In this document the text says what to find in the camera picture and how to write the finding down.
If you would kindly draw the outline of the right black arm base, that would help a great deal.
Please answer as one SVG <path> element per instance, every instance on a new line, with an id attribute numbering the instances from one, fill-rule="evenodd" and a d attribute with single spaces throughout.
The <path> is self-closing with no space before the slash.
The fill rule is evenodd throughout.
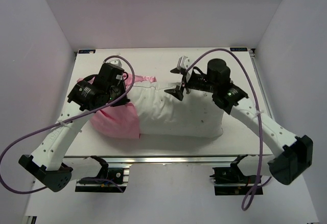
<path id="1" fill-rule="evenodd" d="M 246 195 L 255 183 L 256 174 L 244 175 L 238 168 L 247 155 L 239 155 L 228 167 L 214 167 L 209 178 L 214 183 L 216 196 Z"/>

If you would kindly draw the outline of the white pillow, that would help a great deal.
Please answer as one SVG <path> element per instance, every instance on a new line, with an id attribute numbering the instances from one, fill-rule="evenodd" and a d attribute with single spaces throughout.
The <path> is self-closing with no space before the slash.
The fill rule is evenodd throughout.
<path id="1" fill-rule="evenodd" d="M 180 101 L 165 92 L 177 83 L 137 82 L 128 93 L 141 134 L 215 138 L 223 134 L 223 111 L 205 91 L 191 90 Z"/>

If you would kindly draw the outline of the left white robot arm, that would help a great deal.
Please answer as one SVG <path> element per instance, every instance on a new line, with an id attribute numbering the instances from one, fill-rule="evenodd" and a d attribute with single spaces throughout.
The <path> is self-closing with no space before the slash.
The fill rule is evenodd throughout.
<path id="1" fill-rule="evenodd" d="M 22 155 L 18 163 L 53 192 L 62 190 L 70 181 L 86 177 L 104 182 L 108 177 L 108 163 L 104 159 L 89 156 L 66 160 L 64 156 L 93 116 L 87 112 L 114 101 L 126 91 L 124 74 L 120 64 L 104 63 L 98 74 L 77 82 L 58 118 L 60 126 L 53 128 L 30 155 Z"/>

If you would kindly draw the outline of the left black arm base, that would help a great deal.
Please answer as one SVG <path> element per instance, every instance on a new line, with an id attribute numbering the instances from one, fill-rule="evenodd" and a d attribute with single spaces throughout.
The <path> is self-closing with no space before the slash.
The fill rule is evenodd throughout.
<path id="1" fill-rule="evenodd" d="M 101 165 L 97 176 L 78 179 L 75 192 L 124 193 L 129 179 L 129 166 L 110 166 L 103 158 L 91 156 Z"/>

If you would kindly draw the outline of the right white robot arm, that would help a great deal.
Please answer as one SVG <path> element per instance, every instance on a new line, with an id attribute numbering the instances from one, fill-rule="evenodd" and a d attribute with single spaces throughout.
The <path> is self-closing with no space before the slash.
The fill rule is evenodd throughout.
<path id="1" fill-rule="evenodd" d="M 212 94 L 216 106 L 228 115 L 246 125 L 272 152 L 271 156 L 240 155 L 231 167 L 231 178 L 241 183 L 256 171 L 255 164 L 261 164 L 261 175 L 271 176 L 283 185 L 291 184 L 312 164 L 313 141 L 307 135 L 302 137 L 286 130 L 272 118 L 257 110 L 247 93 L 233 84 L 230 68 L 222 59 L 211 59 L 204 73 L 192 67 L 190 60 L 179 58 L 177 67 L 170 71 L 181 74 L 181 83 L 165 92 L 178 100 L 191 90 Z"/>

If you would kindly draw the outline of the pink pillowcase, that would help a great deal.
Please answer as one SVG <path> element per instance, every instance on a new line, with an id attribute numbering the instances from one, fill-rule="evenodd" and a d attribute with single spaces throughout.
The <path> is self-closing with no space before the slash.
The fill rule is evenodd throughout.
<path id="1" fill-rule="evenodd" d="M 108 137 L 139 139 L 157 119 L 154 107 L 156 81 L 154 76 L 136 75 L 128 93 L 130 102 L 97 111 L 90 119 L 92 127 Z"/>

